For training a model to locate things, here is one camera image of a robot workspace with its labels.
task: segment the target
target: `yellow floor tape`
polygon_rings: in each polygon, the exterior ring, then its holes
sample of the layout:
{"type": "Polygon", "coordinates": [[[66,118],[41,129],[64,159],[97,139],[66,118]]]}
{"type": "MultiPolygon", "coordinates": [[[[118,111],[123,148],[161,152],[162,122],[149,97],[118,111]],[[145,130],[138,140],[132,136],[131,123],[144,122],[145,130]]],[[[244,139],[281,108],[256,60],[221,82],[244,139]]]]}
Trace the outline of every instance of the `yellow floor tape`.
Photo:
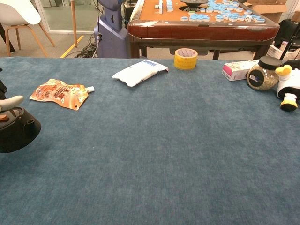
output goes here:
{"type": "MultiPolygon", "coordinates": [[[[84,35],[80,36],[80,38],[78,38],[77,40],[77,44],[81,41],[81,39],[83,39],[84,35]]],[[[75,44],[73,44],[71,47],[69,47],[68,50],[66,50],[65,53],[63,53],[63,55],[60,57],[61,59],[65,58],[65,56],[75,47],[75,44]]]]}

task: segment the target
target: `blue robot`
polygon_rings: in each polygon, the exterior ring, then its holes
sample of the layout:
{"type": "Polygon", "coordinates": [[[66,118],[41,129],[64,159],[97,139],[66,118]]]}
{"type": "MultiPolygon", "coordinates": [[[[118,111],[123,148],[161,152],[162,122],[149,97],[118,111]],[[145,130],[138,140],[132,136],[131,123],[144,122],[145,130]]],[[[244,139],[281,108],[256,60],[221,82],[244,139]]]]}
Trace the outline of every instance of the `blue robot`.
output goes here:
{"type": "Polygon", "coordinates": [[[99,41],[99,58],[130,58],[128,31],[122,26],[121,5],[126,0],[98,0],[104,13],[94,28],[95,40],[99,41]]]}

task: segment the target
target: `glass door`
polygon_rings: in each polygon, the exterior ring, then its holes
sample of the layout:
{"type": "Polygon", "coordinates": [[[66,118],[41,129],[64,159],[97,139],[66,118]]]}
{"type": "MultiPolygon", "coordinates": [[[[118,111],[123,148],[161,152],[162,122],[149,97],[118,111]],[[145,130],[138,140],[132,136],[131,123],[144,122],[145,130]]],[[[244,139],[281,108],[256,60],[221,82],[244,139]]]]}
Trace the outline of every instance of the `glass door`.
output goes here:
{"type": "MultiPolygon", "coordinates": [[[[73,32],[70,0],[30,1],[37,6],[50,33],[73,32]]],[[[75,13],[77,33],[92,33],[97,25],[97,0],[75,0],[75,13]]]]}

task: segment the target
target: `white packet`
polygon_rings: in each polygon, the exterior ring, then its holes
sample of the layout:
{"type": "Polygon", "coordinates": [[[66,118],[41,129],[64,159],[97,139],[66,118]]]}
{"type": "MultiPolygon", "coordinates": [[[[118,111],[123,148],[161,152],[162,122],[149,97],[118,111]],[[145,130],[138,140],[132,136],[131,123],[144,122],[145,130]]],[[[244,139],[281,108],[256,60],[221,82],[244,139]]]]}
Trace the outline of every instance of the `white packet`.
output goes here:
{"type": "Polygon", "coordinates": [[[112,77],[125,82],[129,87],[133,87],[162,70],[169,71],[169,68],[151,60],[144,60],[117,72],[112,77]]]}

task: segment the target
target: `pink box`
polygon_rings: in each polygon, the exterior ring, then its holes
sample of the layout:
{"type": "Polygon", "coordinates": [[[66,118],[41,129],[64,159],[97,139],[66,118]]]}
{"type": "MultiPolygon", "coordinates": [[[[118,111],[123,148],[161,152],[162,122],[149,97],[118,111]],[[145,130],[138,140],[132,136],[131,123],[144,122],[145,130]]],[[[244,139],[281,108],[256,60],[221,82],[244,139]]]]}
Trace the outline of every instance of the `pink box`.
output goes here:
{"type": "Polygon", "coordinates": [[[224,64],[222,74],[229,81],[244,80],[249,70],[258,63],[259,60],[230,62],[224,64]]]}

